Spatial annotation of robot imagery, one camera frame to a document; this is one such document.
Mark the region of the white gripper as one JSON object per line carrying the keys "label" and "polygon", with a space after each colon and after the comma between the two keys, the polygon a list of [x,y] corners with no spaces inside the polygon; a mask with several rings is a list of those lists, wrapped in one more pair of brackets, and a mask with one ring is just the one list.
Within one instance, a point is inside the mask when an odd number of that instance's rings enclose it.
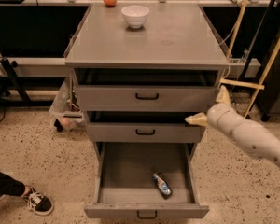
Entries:
{"label": "white gripper", "polygon": [[216,98],[216,104],[207,111],[207,116],[204,112],[197,113],[186,117],[185,122],[190,125],[204,127],[209,124],[212,128],[232,138],[232,131],[240,120],[240,115],[230,107],[230,104],[231,99],[229,92],[224,85],[221,85]]}

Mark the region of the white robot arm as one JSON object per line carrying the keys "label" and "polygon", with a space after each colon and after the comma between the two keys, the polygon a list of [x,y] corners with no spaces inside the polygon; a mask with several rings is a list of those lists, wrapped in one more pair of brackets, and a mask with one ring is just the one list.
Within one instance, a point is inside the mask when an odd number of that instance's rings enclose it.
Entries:
{"label": "white robot arm", "polygon": [[248,156],[271,161],[280,168],[280,140],[261,124],[245,119],[232,107],[224,85],[220,86],[215,104],[207,113],[185,118],[190,125],[210,126],[225,134]]}

